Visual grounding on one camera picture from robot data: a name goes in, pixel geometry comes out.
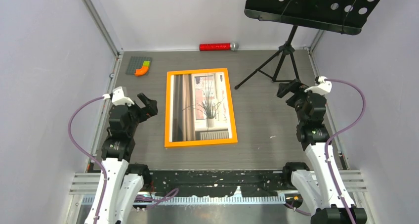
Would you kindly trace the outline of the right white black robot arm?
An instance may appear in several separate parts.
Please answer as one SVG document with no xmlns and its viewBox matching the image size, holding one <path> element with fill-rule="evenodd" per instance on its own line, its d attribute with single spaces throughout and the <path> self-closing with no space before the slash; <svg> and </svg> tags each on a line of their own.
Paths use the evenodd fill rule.
<svg viewBox="0 0 419 224">
<path fill-rule="evenodd" d="M 362 109 L 358 118 L 344 129 L 330 135 L 323 120 L 326 113 L 325 95 L 332 90 L 332 83 L 351 86 L 362 99 Z M 368 220 L 364 208 L 356 206 L 339 173 L 333 156 L 332 140 L 339 134 L 355 126 L 363 117 L 366 99 L 362 91 L 352 83 L 316 78 L 314 86 L 307 86 L 299 79 L 280 83 L 277 97 L 291 92 L 286 104 L 297 115 L 296 137 L 313 169 L 304 162 L 287 162 L 283 167 L 282 183 L 287 189 L 297 189 L 308 207 L 312 224 L 365 224 Z"/>
</svg>

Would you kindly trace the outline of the orange wooden picture frame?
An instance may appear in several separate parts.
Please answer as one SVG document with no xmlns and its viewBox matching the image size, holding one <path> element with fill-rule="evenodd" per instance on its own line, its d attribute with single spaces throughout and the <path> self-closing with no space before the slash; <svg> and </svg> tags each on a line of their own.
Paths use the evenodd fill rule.
<svg viewBox="0 0 419 224">
<path fill-rule="evenodd" d="M 227 68 L 169 71 L 165 148 L 237 142 Z"/>
</svg>

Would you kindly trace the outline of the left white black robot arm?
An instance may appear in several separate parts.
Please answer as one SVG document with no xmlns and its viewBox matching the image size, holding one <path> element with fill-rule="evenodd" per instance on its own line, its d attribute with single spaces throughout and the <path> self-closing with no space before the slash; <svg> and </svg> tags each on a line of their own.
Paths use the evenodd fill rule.
<svg viewBox="0 0 419 224">
<path fill-rule="evenodd" d="M 130 164 L 137 126 L 157 115 L 157 101 L 139 93 L 139 107 L 130 98 L 113 92 L 107 137 L 102 145 L 101 175 L 86 224 L 124 224 L 139 191 L 151 187 L 147 165 Z"/>
</svg>

